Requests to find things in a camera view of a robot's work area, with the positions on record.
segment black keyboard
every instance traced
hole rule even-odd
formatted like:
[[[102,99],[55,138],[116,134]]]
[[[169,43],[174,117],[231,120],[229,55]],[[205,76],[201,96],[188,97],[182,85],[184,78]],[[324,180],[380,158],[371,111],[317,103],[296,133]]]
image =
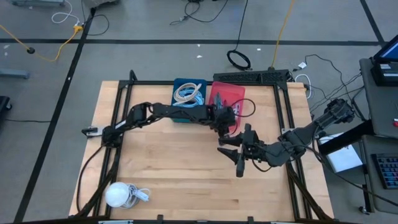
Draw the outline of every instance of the black keyboard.
[[[398,189],[398,154],[372,154],[374,165],[385,189]]]
[[[288,77],[288,70],[271,70],[256,72],[216,73],[213,75],[213,80],[218,82],[247,82],[263,84],[286,82]]]

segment yellow cable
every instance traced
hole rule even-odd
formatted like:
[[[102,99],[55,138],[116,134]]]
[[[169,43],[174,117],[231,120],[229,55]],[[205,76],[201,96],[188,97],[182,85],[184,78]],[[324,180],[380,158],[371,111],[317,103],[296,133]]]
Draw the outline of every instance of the yellow cable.
[[[282,33],[283,33],[284,29],[285,29],[285,26],[286,26],[286,23],[287,23],[287,19],[289,18],[290,13],[292,12],[293,5],[294,5],[294,0],[292,0],[292,3],[290,3],[289,10],[287,11],[287,14],[286,14],[286,17],[285,17],[284,25],[280,29],[279,36],[278,36],[278,41],[276,42],[276,46],[275,46],[274,59],[272,59],[271,68],[274,68],[274,63],[275,63],[276,56],[277,56],[277,53],[278,53],[279,41],[280,41],[280,38],[282,37]]]
[[[0,25],[0,28],[2,28],[8,35],[10,35],[14,40],[16,40],[18,43],[20,43],[22,46],[24,46],[27,50],[29,50],[29,47],[26,46],[24,43],[22,43],[17,37],[15,37],[12,33],[10,33],[4,26]]]
[[[0,25],[0,28],[4,31],[6,31],[6,33],[8,33],[8,35],[10,35],[12,38],[14,38],[14,40],[16,40],[18,43],[20,43],[22,46],[24,46],[27,50],[29,50],[30,48],[28,46],[26,46],[26,44],[22,43],[16,36],[14,36],[12,33],[10,33],[4,26]],[[61,45],[61,47],[58,49],[58,53],[57,56],[54,59],[48,59],[44,56],[41,56],[40,54],[35,53],[36,56],[38,56],[39,58],[46,60],[48,62],[54,62],[56,60],[58,60],[60,54],[61,54],[61,50],[63,48],[63,46],[65,46],[67,43],[69,43],[75,36],[77,33],[79,33],[79,31],[83,30],[82,26],[73,26],[73,30],[74,33],[73,35],[65,42]]]

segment blue bin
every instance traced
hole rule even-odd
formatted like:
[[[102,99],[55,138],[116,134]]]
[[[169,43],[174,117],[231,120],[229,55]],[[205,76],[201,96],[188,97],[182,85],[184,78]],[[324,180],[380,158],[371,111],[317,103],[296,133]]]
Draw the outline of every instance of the blue bin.
[[[176,78],[174,80],[174,86],[173,86],[173,92],[172,92],[172,104],[176,103],[173,95],[174,92],[182,85],[186,83],[194,83],[196,85],[201,84],[201,87],[199,88],[199,92],[201,93],[202,97],[204,100],[206,100],[206,88],[207,88],[207,81],[203,79],[195,79],[195,78]],[[174,122],[177,123],[191,123],[190,120],[188,119],[172,119]]]

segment desk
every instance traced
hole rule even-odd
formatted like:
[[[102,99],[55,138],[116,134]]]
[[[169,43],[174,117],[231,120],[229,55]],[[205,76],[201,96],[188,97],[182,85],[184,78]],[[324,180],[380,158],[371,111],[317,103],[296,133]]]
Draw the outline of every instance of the desk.
[[[364,135],[377,135],[398,139],[398,128],[392,125],[398,118],[398,87],[377,86],[373,80],[370,59],[359,61],[368,100],[371,119],[320,146],[322,154],[329,154],[351,143],[359,141]]]
[[[365,135],[362,137],[362,145],[365,155],[363,159],[369,174],[369,179],[368,179],[370,186],[369,189],[373,191],[375,194],[388,198],[393,202],[398,202],[397,190],[386,190],[383,188],[381,180],[379,178],[379,175],[371,158],[371,155],[376,153],[387,153],[387,154],[398,153],[397,151],[398,140]],[[372,201],[374,202],[375,208],[378,209],[379,211],[398,214],[398,208],[396,206],[393,206],[376,197],[373,197]]]
[[[362,140],[362,160],[366,165],[365,184],[363,187],[382,197],[398,201],[395,190],[385,190],[381,187],[380,178],[374,168],[370,155],[374,153],[392,153],[396,151],[398,145],[398,128],[392,125],[394,118],[398,118],[398,87],[377,86],[372,77],[373,68],[370,59],[359,61],[363,82],[368,100],[371,119],[363,122],[357,127],[345,132],[319,147],[322,154],[329,154],[341,149],[351,143]],[[376,138],[373,136],[383,136],[387,138]],[[390,205],[382,200],[364,193],[366,210],[374,212],[374,207],[382,212],[398,213],[397,207]]]
[[[311,122],[305,89],[302,83],[288,83],[288,87],[295,125],[305,126]],[[169,104],[172,88],[172,85],[133,85],[130,106],[143,101]],[[242,118],[241,131],[245,123],[251,123],[263,141],[275,142],[280,129],[273,88],[245,88],[245,97],[256,102],[257,110],[253,116]],[[118,82],[102,83],[93,126],[110,124],[117,89]],[[251,109],[250,102],[245,101],[243,114]],[[100,138],[88,140],[82,164],[97,150],[100,141]],[[218,135],[208,127],[174,123],[167,118],[126,132],[117,181],[151,189],[150,201],[139,202],[128,210],[112,209],[111,218],[155,220],[158,214],[163,214],[165,220],[244,221],[253,216],[255,221],[294,221],[285,167],[264,174],[247,162],[244,177],[239,179],[235,177],[234,164],[216,150],[217,146]],[[81,206],[98,186],[103,156],[101,151],[83,175]],[[308,191],[332,217],[322,165],[310,152],[302,157],[302,163]],[[76,214],[75,197],[76,194],[70,214]],[[297,198],[303,217],[302,198]],[[99,214],[104,213],[104,200],[102,203]]]

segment white cable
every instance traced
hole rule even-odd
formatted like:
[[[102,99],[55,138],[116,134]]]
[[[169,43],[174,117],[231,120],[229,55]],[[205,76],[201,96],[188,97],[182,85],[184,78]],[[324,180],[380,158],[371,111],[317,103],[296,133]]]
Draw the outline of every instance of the white cable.
[[[143,200],[145,202],[149,200],[149,189],[138,189],[134,184],[127,185],[129,186],[130,196],[121,208],[132,208],[138,203],[139,200]],[[149,194],[145,194],[144,192],[142,192],[144,190],[148,191]]]
[[[66,1],[66,2],[69,4],[69,6],[70,6],[70,12],[69,12],[69,13],[66,13],[66,12],[57,12],[57,13],[55,13],[54,15],[52,15],[51,21],[52,21],[53,23],[59,24],[59,23],[65,22],[65,20],[67,20],[68,17],[72,16],[72,17],[74,17],[74,18],[77,19],[77,22],[76,22],[75,26],[78,26],[79,23],[80,23],[80,20],[79,20],[79,18],[78,18],[77,16],[72,15],[72,11],[73,11],[72,4],[70,4],[70,2],[68,2],[67,0],[65,0],[65,1]],[[56,16],[56,15],[66,15],[66,16],[65,16],[65,18],[62,19],[61,21],[55,21],[55,20],[54,20],[54,16]]]
[[[311,80],[310,80],[310,77],[308,77],[308,75],[306,75],[306,74],[300,74],[300,75],[297,75],[297,76],[294,78],[294,81],[295,81],[295,82],[297,82],[297,78],[298,78],[298,77],[305,77],[305,78],[307,78],[308,84],[310,85],[310,94],[307,96],[307,99],[309,99],[309,98],[311,97],[311,93],[312,93],[312,87],[311,87]]]
[[[182,103],[186,103],[189,101],[192,101],[194,99],[194,97],[198,94],[199,89],[201,87],[201,83],[199,83],[199,85],[196,85],[194,83],[186,83],[183,84],[182,86],[180,86],[175,92],[174,92],[174,99],[176,101],[176,103],[174,103],[173,105],[180,105]],[[180,91],[186,88],[193,88],[193,92],[191,95],[188,96],[181,96],[180,95]]]

